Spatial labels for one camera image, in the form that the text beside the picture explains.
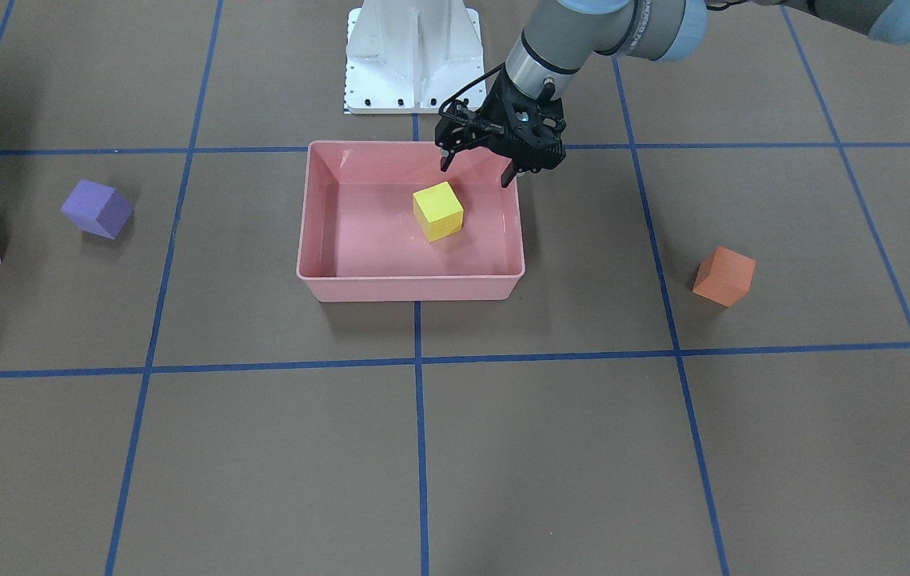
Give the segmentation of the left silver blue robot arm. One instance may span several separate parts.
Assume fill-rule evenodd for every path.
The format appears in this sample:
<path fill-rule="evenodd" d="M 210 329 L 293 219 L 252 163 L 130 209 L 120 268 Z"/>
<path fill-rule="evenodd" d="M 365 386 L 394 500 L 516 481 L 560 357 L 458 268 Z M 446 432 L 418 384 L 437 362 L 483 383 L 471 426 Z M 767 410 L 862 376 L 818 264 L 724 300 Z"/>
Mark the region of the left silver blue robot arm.
<path fill-rule="evenodd" d="M 446 172 L 485 149 L 506 159 L 500 178 L 553 170 L 565 160 L 562 98 L 590 56 L 679 62 L 700 46 L 708 16 L 733 1 L 540 1 L 509 54 L 439 105 L 434 145 Z"/>

